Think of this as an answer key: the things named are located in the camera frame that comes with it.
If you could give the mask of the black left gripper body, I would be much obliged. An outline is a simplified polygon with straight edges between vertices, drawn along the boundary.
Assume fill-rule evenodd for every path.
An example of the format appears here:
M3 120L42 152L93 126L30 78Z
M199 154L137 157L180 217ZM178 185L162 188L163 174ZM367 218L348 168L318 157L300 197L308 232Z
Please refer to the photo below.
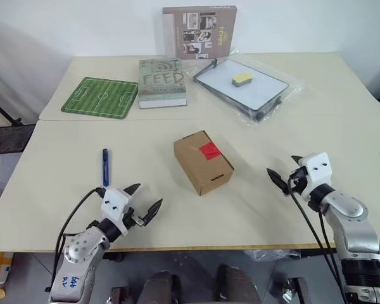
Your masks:
M123 216L123 224L126 228L132 228L135 225L139 227L144 227L146 225L143 218L137 216L133 207L128 207L127 211Z

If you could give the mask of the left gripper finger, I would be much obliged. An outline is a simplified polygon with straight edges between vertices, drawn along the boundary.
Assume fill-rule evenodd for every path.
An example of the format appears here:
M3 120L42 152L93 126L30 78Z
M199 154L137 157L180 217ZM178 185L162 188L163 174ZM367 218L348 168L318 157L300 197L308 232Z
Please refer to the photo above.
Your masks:
M127 198L128 203L134 202L134 200L138 197L140 188L141 183L135 183L122 190L122 194Z
M145 216L143 216L141 218L142 222L143 222L143 226L147 226L153 220L153 218L158 213L158 211L162 205L162 202L163 202L163 199L161 198L157 202L155 202L153 205L150 206L147 214L145 214Z

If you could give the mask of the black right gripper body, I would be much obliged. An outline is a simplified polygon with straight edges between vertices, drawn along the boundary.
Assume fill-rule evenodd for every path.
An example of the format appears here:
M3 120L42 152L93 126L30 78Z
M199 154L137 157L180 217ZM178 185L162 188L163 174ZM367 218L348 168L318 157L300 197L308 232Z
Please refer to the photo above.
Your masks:
M298 193L301 195L303 190L307 187L307 176L308 172L306 166L302 166L292 172L289 176L289 181L291 182L289 193Z

